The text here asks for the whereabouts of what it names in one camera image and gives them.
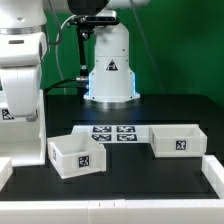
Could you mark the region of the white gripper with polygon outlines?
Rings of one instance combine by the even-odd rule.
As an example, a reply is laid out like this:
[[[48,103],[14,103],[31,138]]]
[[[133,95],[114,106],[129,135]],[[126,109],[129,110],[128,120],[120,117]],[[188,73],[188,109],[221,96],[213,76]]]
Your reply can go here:
[[[0,69],[8,110],[14,118],[37,119],[41,76],[40,65]]]

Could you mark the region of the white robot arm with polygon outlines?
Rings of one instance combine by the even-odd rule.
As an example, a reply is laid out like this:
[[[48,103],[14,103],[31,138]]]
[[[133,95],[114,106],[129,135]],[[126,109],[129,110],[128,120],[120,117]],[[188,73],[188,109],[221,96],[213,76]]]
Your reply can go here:
[[[69,13],[79,35],[96,36],[94,69],[87,73],[84,99],[102,105],[139,97],[129,67],[129,33],[118,9],[135,9],[150,0],[0,0],[0,82],[13,117],[36,116],[41,62],[48,40],[46,11]]]

